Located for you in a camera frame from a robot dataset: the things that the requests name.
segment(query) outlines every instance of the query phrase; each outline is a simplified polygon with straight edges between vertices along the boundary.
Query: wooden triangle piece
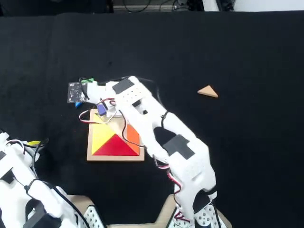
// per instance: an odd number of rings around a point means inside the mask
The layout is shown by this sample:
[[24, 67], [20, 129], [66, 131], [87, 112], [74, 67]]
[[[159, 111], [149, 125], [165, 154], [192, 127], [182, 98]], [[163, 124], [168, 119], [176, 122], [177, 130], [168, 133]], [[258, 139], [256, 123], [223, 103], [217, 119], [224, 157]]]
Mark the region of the wooden triangle piece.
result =
[[216, 97], [218, 98], [219, 96], [217, 95], [216, 92], [214, 92], [214, 90], [211, 88], [211, 86], [206, 86], [202, 89], [200, 89], [198, 91], [198, 94], [203, 94], [203, 95], [206, 95], [206, 96], [212, 96], [212, 97]]

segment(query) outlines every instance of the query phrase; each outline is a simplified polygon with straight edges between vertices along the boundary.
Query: wire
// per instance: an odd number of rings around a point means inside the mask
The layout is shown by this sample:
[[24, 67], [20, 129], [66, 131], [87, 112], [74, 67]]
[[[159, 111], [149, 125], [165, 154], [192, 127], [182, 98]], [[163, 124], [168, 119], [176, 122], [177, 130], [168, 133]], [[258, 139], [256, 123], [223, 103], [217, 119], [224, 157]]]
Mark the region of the wire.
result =
[[215, 206], [214, 201], [211, 203], [211, 205], [214, 207], [215, 217], [217, 218], [217, 221], [218, 221], [218, 228], [221, 228], [221, 224], [220, 224], [220, 221], [219, 221], [218, 210], [217, 210], [217, 208]]
[[129, 140], [126, 139], [126, 137], [124, 136], [124, 131], [125, 131], [126, 127], [127, 127], [127, 120], [126, 120], [126, 118], [125, 118], [123, 112], [120, 111], [120, 113], [122, 114], [123, 121], [124, 121], [124, 126], [123, 126], [123, 131], [122, 131], [123, 140], [125, 140], [125, 141], [127, 141], [128, 143], [131, 143], [131, 144], [133, 144], [133, 145], [136, 145], [136, 146], [138, 146], [138, 147], [140, 147], [140, 148], [145, 148], [145, 149], [147, 149], [146, 146], [138, 145], [138, 144], [136, 144], [136, 143], [134, 143], [134, 142], [131, 142], [131, 141], [129, 141]]
[[[170, 170], [167, 171], [167, 175], [168, 175], [169, 179], [170, 179], [172, 182], [174, 182], [174, 184], [176, 184], [176, 185], [179, 187], [179, 189], [178, 189], [176, 192], [174, 192], [173, 198], [174, 198], [175, 203], [176, 203], [176, 204], [178, 205], [178, 207], [180, 208], [181, 205], [176, 201], [175, 195], [181, 191], [181, 184], [173, 177], [173, 175], [171, 174]], [[187, 219], [187, 218], [185, 218], [185, 217], [182, 215], [182, 213], [181, 213], [180, 211], [174, 216], [174, 218], [175, 218], [175, 219], [180, 219], [180, 220], [183, 220], [183, 221], [186, 221], [186, 222], [190, 222], [190, 220]]]
[[22, 147], [23, 154], [25, 154], [25, 148], [24, 148], [23, 142], [21, 142], [19, 139], [11, 139], [6, 142], [5, 146], [7, 146], [8, 144], [12, 144], [12, 143], [18, 143]]
[[1, 8], [1, 7], [6, 11], [6, 13], [7, 13], [9, 16], [11, 16], [11, 13], [3, 6], [2, 3], [0, 3], [0, 8]]
[[28, 144], [23, 144], [25, 147], [29, 147], [29, 148], [37, 148], [36, 145], [28, 145]]
[[41, 147], [41, 145], [48, 143], [48, 139], [45, 139], [45, 141], [47, 141], [47, 142], [45, 142], [45, 143], [43, 143], [42, 141], [39, 142], [39, 144], [37, 145], [37, 147], [36, 147], [36, 149], [35, 149], [34, 155], [33, 155], [33, 157], [32, 157], [32, 158], [33, 158], [33, 159], [32, 159], [32, 170], [33, 170], [33, 173], [34, 173], [36, 179], [38, 179], [38, 175], [37, 175], [37, 173], [36, 173], [36, 168], [35, 168], [36, 155], [37, 155], [38, 150], [39, 150], [39, 148]]
[[172, 0], [166, 0], [166, 1], [163, 1], [163, 2], [160, 4], [160, 12], [161, 12], [161, 10], [162, 10], [162, 5], [163, 5], [163, 4], [166, 4], [166, 3], [169, 2], [169, 1], [172, 1]]
[[80, 90], [81, 90], [81, 92], [85, 95], [86, 99], [90, 100], [90, 98], [88, 97], [86, 91], [84, 90], [84, 88], [82, 86], [82, 81], [86, 80], [88, 82], [92, 82], [92, 80], [91, 79], [86, 79], [85, 77], [80, 77], [78, 80], [79, 80], [79, 83], [80, 83]]
[[170, 168], [170, 166], [168, 164], [166, 165], [159, 165], [158, 162], [157, 162], [157, 159], [156, 157], [153, 155], [153, 158], [154, 158], [154, 163], [156, 165], [157, 168], [161, 169], [161, 170], [166, 170], [168, 168]]
[[[97, 104], [95, 104], [92, 108], [94, 108], [95, 106], [97, 106], [98, 104], [100, 104], [100, 103], [102, 103], [102, 102], [104, 102], [104, 101], [109, 101], [109, 100], [110, 100], [110, 101], [113, 101], [114, 98], [106, 98], [106, 99], [103, 99], [103, 100], [101, 100], [100, 102], [98, 102]], [[81, 117], [82, 117], [84, 114], [90, 112], [91, 109], [85, 110], [85, 111], [83, 111], [83, 112], [79, 115], [78, 119], [80, 120], [80, 122], [87, 123], [87, 124], [107, 124], [107, 123], [109, 123], [109, 122], [114, 118], [114, 116], [115, 116], [116, 113], [117, 113], [117, 110], [116, 110], [115, 113], [114, 113], [106, 122], [104, 122], [104, 121], [102, 121], [102, 120], [101, 120], [100, 122], [97, 122], [97, 121], [90, 121], [90, 120], [83, 120], [83, 119], [81, 119]]]
[[148, 6], [151, 4], [151, 1], [152, 0], [148, 0], [148, 3], [145, 5], [145, 7], [143, 7], [142, 9], [136, 10], [136, 11], [130, 10], [126, 5], [125, 0], [123, 0], [123, 5], [129, 13], [140, 13], [140, 12], [144, 11], [146, 8], [148, 8]]
[[180, 9], [189, 10], [188, 7], [177, 7], [177, 8], [173, 8], [172, 11], [176, 11], [176, 10], [180, 10]]
[[15, 176], [13, 177], [13, 179], [16, 180], [19, 184], [21, 184], [24, 187], [24, 185]]
[[[121, 81], [121, 80], [124, 80], [126, 78], [128, 78], [128, 77], [127, 76], [119, 77], [119, 78], [111, 79], [111, 80], [108, 80], [108, 81], [98, 82], [98, 84], [103, 85], [103, 84], [106, 84], [106, 83], [111, 82], [111, 81]], [[160, 88], [158, 87], [156, 82], [153, 81], [152, 79], [147, 79], [147, 78], [144, 78], [144, 77], [137, 77], [137, 79], [139, 81], [150, 82], [150, 83], [153, 83], [155, 85], [155, 87], [156, 87], [156, 98], [157, 98], [158, 102], [164, 107], [164, 105], [162, 103], [162, 100], [161, 100], [161, 96], [160, 96]]]
[[70, 205], [74, 209], [74, 211], [77, 212], [77, 214], [80, 216], [80, 218], [85, 223], [85, 226], [87, 228], [90, 228], [90, 226], [89, 226], [87, 220], [85, 219], [85, 217], [81, 214], [79, 209], [67, 197], [65, 197], [54, 185], [51, 185], [50, 183], [48, 183], [46, 181], [42, 181], [42, 182], [45, 183], [50, 189], [53, 189], [65, 202], [67, 202], [67, 204]]
[[158, 85], [156, 84], [155, 81], [151, 80], [151, 79], [147, 79], [147, 78], [144, 78], [144, 77], [137, 77], [138, 80], [140, 81], [146, 81], [146, 82], [150, 82], [150, 83], [153, 83], [155, 86], [156, 86], [156, 97], [157, 97], [157, 100], [158, 102], [163, 106], [163, 103], [162, 103], [162, 100], [161, 100], [161, 95], [160, 95], [160, 88], [158, 87]]

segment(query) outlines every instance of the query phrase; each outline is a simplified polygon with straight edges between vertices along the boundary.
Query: wooden frame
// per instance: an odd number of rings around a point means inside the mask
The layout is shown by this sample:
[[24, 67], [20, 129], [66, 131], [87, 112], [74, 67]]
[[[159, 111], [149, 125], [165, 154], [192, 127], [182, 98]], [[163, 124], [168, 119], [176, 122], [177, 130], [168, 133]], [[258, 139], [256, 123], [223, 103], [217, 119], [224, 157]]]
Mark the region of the wooden frame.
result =
[[[90, 120], [93, 120], [93, 115], [97, 113], [97, 109], [92, 109], [90, 112]], [[93, 125], [89, 126], [89, 136], [88, 136], [88, 144], [87, 144], [87, 156], [86, 160], [88, 162], [100, 162], [100, 161], [108, 161], [108, 162], [142, 162], [144, 161], [144, 148], [139, 149], [138, 156], [109, 156], [109, 155], [92, 155], [92, 140], [93, 140]]]

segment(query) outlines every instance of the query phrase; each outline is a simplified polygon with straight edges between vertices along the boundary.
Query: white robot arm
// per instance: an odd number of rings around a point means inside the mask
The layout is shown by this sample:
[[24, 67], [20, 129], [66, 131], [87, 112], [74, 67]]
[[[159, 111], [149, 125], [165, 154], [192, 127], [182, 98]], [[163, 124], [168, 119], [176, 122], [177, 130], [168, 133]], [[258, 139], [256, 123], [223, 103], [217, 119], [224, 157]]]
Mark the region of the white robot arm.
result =
[[[37, 180], [31, 170], [33, 153], [25, 152], [23, 142], [8, 140], [0, 133], [0, 208], [6, 228], [29, 228], [41, 219], [50, 219], [54, 227], [78, 228], [74, 210], [54, 189]], [[57, 187], [61, 194], [65, 192]], [[29, 214], [26, 208], [31, 200], [39, 202]]]
[[[102, 95], [113, 98], [116, 109], [139, 133], [147, 153], [166, 164], [163, 168], [168, 169], [167, 174], [175, 183], [176, 225], [181, 226], [178, 220], [182, 220], [182, 227], [219, 227], [222, 222], [212, 205], [217, 196], [216, 179], [207, 145], [176, 115], [168, 112], [136, 77], [125, 78], [106, 88]], [[159, 145], [153, 132], [155, 127], [163, 127], [176, 136]], [[210, 211], [212, 219], [206, 217]]]

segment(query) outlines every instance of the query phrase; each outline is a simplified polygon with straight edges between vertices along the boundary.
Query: black table surface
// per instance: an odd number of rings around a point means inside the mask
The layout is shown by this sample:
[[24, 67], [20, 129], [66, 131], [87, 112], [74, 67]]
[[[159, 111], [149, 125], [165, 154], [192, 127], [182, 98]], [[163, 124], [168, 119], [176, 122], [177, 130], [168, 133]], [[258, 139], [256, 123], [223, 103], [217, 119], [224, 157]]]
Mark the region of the black table surface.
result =
[[[0, 128], [50, 139], [42, 179], [107, 224], [154, 222], [173, 184], [153, 160], [87, 162], [88, 105], [68, 82], [135, 75], [208, 146], [236, 228], [302, 227], [304, 12], [63, 14], [0, 19]], [[146, 84], [151, 91], [153, 85]], [[197, 94], [211, 85], [219, 98]]]

